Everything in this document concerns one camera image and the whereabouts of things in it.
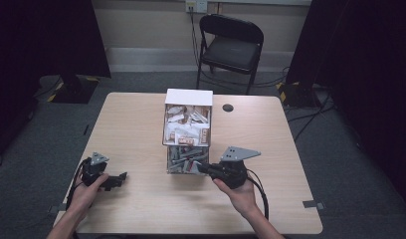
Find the chair leg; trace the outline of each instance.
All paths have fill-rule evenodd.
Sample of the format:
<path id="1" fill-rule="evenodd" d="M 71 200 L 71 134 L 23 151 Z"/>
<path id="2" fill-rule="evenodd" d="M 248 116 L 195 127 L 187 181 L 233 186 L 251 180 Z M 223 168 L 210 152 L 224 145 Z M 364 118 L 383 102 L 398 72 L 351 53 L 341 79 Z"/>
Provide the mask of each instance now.
<path id="1" fill-rule="evenodd" d="M 199 61 L 199 69 L 197 70 L 197 83 L 196 83 L 196 90 L 199 90 L 199 83 L 200 83 L 200 74 L 202 73 L 202 62 Z"/>
<path id="2" fill-rule="evenodd" d="M 250 88 L 252 87 L 253 83 L 255 82 L 255 78 L 256 78 L 256 71 L 252 72 L 252 74 L 251 74 L 249 85 L 247 85 L 246 95 L 249 94 Z"/>

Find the wooden table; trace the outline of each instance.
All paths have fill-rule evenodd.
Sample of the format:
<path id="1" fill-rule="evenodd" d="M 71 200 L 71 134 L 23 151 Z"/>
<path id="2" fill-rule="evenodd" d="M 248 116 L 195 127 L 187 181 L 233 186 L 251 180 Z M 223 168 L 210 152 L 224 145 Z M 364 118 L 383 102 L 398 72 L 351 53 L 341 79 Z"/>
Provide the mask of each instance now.
<path id="1" fill-rule="evenodd" d="M 209 176 L 166 173 L 162 145 L 166 94 L 112 93 L 104 102 L 82 159 L 110 158 L 106 172 L 127 171 L 122 187 L 101 192 L 79 233 L 249 234 L 249 223 Z M 270 221 L 284 234 L 317 234 L 322 225 L 283 108 L 274 97 L 213 97 L 210 161 L 239 146 L 262 155 L 245 160 L 262 180 Z M 230 104 L 234 110 L 224 112 Z M 256 189 L 258 205 L 263 201 Z M 62 216 L 60 212 L 56 222 Z"/>

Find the gray carpet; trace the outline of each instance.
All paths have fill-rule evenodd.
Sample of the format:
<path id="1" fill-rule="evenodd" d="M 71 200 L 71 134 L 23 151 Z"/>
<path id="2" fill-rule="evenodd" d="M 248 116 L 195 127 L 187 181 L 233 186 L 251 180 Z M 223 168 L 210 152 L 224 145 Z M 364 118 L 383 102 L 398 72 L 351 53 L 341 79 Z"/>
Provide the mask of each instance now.
<path id="1" fill-rule="evenodd" d="M 270 82 L 282 75 L 258 73 L 256 84 Z M 218 73 L 217 77 L 239 79 L 241 83 L 247 79 L 227 72 Z M 57 79 L 41 79 L 43 88 L 38 94 L 50 88 Z M 112 79 L 101 79 L 87 105 L 47 103 L 50 93 L 38 97 L 34 117 L 2 155 L 0 238 L 46 237 L 55 220 L 55 215 L 47 211 L 51 205 L 58 205 L 64 199 L 107 94 L 194 89 L 195 79 L 195 72 L 113 73 Z M 263 86 L 252 88 L 251 95 L 278 94 L 275 87 Z M 239 94 L 204 83 L 201 89 L 213 90 L 214 94 Z M 245 88 L 233 86 L 233 89 L 243 91 Z M 324 101 L 327 91 L 317 90 L 317 94 Z M 332 100 L 328 100 L 325 108 L 332 106 Z M 291 120 L 313 114 L 316 110 L 285 108 L 285 112 Z M 290 122 L 294 136 L 309 119 Z M 84 134 L 87 125 L 89 130 Z M 325 209 L 319 211 L 322 233 L 288 235 L 290 238 L 406 238 L 406 205 L 382 171 L 362 151 L 356 133 L 338 109 L 332 108 L 316 116 L 296 145 L 314 199 L 323 202 Z M 81 238 L 98 236 L 81 235 Z"/>

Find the person's left hand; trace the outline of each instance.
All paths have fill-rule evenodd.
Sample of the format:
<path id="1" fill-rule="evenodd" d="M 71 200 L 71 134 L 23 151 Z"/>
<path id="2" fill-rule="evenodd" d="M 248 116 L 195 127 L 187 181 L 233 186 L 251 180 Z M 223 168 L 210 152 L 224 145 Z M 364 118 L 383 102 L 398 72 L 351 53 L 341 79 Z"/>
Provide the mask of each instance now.
<path id="1" fill-rule="evenodd" d="M 98 191 L 100 191 L 100 186 L 108 179 L 109 175 L 107 173 L 102 174 L 92 185 L 89 187 L 85 186 L 82 182 L 82 176 L 76 179 L 76 190 L 73 194 L 73 199 L 70 207 L 67 211 L 72 211 L 80 216 L 80 221 L 86 217 L 92 203 L 94 202 Z"/>

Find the wall outlet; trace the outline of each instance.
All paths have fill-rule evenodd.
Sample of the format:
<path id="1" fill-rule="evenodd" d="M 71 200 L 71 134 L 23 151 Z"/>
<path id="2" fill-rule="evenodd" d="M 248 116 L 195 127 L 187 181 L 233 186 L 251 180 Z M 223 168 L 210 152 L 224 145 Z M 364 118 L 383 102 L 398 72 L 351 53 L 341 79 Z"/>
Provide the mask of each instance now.
<path id="1" fill-rule="evenodd" d="M 207 13 L 207 1 L 206 0 L 198 0 L 196 3 L 196 8 L 198 13 Z"/>
<path id="2" fill-rule="evenodd" d="M 197 2 L 196 1 L 185 1 L 185 12 L 197 12 Z"/>

